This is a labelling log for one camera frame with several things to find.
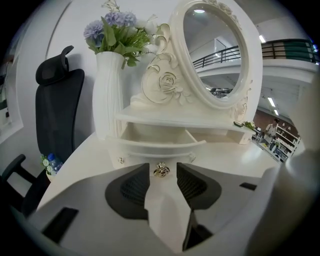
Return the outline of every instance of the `black office chair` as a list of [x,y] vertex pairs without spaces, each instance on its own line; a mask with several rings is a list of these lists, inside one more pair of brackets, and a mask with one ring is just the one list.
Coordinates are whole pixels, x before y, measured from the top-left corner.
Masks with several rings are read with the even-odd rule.
[[[44,61],[35,75],[39,84],[35,95],[38,148],[45,156],[54,153],[62,162],[65,162],[75,150],[75,119],[85,78],[82,69],[69,72],[66,54],[73,48],[70,45],[60,55]],[[13,160],[4,170],[1,180],[11,205],[27,217],[37,209],[50,181],[46,170],[36,178],[21,167],[25,159],[21,154]],[[32,183],[24,198],[7,182],[14,172]]]

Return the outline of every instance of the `chair headrest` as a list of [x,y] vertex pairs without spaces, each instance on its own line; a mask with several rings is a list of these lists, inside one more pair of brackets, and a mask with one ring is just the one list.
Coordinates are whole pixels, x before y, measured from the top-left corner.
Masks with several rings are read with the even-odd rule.
[[64,48],[60,55],[42,62],[35,73],[39,85],[49,85],[63,79],[69,72],[69,62],[66,55],[72,51],[72,45]]

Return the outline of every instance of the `chair armrest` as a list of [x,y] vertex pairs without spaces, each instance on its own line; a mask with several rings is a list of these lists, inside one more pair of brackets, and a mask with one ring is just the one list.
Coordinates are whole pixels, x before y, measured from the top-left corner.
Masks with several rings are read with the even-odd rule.
[[6,182],[12,173],[17,173],[28,182],[34,183],[37,178],[21,167],[21,163],[25,159],[26,159],[26,156],[24,154],[21,154],[16,159],[14,159],[7,166],[7,168],[5,168],[3,174],[1,175],[2,182]]

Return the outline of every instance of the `ornate mirror frame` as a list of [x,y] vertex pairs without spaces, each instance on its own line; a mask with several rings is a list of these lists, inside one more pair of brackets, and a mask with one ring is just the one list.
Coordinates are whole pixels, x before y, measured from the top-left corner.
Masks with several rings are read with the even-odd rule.
[[[236,37],[241,55],[241,71],[235,89],[227,98],[218,99],[208,93],[194,69],[184,35],[184,17],[190,9],[204,9],[217,15]],[[250,90],[251,84],[262,82],[262,76],[255,75],[262,73],[261,42],[258,31],[252,25],[249,17],[233,0],[181,1],[171,15],[171,42],[179,67],[197,96],[212,108],[227,109],[234,106]]]
[[[184,17],[192,9],[216,14],[238,41],[241,71],[236,89],[226,98],[211,95],[193,66],[184,35]],[[255,25],[234,0],[180,1],[169,24],[158,28],[156,42],[159,48],[143,75],[142,93],[131,98],[132,111],[125,109],[120,119],[132,120],[134,115],[135,120],[141,120],[143,115],[145,123],[155,119],[153,123],[159,124],[186,125],[192,121],[204,125],[254,118],[262,85],[261,43]]]

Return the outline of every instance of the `drawer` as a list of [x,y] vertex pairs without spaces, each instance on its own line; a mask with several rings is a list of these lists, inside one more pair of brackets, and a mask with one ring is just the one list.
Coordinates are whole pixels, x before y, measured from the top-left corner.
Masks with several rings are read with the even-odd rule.
[[206,143],[197,141],[185,128],[130,122],[120,138],[107,137],[106,140],[115,150],[151,158],[187,156],[195,147]]

